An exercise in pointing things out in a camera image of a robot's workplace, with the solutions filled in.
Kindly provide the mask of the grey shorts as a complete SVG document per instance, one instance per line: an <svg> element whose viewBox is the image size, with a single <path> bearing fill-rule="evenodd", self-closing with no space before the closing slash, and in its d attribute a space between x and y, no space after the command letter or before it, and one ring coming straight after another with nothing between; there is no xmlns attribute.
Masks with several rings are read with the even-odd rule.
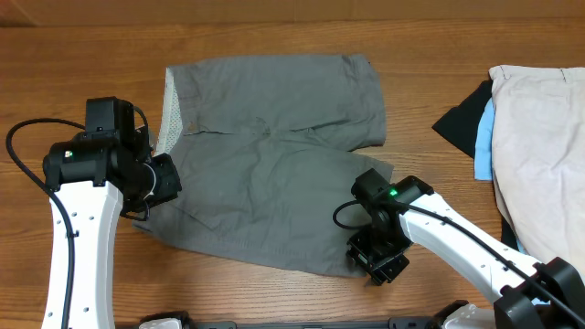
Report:
<svg viewBox="0 0 585 329"><path fill-rule="evenodd" d="M178 249L292 271L358 277L351 186L386 141L378 74L361 55L206 59L170 66L156 150L182 189L138 230Z"/></svg>

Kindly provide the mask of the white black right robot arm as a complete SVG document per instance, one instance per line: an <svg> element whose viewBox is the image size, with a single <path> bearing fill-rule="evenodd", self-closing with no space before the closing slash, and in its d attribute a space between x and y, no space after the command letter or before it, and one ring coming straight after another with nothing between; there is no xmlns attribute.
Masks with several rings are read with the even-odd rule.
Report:
<svg viewBox="0 0 585 329"><path fill-rule="evenodd" d="M376 285L396 279L414 244L439 256L488 300L481 309L450 304L423 320L393 320L393 327L581 328L584 283L562 258L543 263L511 249L458 214L418 177L389 183L375 169L356 178L353 203L371 218L347 242L347 256Z"/></svg>

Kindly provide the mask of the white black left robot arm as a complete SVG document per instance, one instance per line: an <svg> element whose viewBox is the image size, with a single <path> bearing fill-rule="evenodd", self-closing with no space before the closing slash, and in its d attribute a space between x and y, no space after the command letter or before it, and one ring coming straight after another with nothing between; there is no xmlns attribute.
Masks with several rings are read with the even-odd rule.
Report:
<svg viewBox="0 0 585 329"><path fill-rule="evenodd" d="M115 97L89 99L85 125L43 160L53 242L45 328L113 328L114 241L121 217L146 221L177 198L169 154L152 154L139 109Z"/></svg>

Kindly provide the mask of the light blue garment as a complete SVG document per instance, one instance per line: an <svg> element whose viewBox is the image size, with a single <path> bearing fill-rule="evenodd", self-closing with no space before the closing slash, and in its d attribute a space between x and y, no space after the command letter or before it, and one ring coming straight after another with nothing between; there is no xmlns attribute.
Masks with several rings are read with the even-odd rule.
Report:
<svg viewBox="0 0 585 329"><path fill-rule="evenodd" d="M492 167L492 137L495 122L495 107L493 100L489 99L485 104L484 112L480 118L475 141L474 154L474 179L479 181L492 181L495 183ZM511 225L502 218L502 242L520 253L526 254L526 250L516 237Z"/></svg>

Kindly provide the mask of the black folded garment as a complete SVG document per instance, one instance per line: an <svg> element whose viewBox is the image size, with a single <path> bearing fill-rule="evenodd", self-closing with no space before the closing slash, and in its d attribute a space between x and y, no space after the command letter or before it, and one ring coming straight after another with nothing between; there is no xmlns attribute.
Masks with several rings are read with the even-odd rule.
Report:
<svg viewBox="0 0 585 329"><path fill-rule="evenodd" d="M449 109L431 127L440 137L471 157L473 161L478 124L485 104L489 99L492 99L492 87L491 80L482 81L469 96L459 105ZM491 183L494 196L497 196L495 183L492 181L479 182Z"/></svg>

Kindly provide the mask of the beige shorts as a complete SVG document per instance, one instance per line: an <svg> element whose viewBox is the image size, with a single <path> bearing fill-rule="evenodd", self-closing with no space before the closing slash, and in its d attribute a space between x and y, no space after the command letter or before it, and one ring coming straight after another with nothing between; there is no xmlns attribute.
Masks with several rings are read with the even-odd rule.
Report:
<svg viewBox="0 0 585 329"><path fill-rule="evenodd" d="M584 70L492 67L496 203L528 254L584 270Z"/></svg>

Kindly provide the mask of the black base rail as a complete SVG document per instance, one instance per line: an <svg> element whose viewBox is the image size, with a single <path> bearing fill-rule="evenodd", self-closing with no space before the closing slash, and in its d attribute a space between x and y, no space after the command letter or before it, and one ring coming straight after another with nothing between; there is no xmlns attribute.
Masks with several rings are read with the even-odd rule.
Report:
<svg viewBox="0 0 585 329"><path fill-rule="evenodd" d="M237 324L225 322L196 322L188 312L158 313L142 318L137 324L116 324L116 328L185 328L185 329L399 329L441 328L447 322L448 310L433 316L391 317L386 321L297 322Z"/></svg>

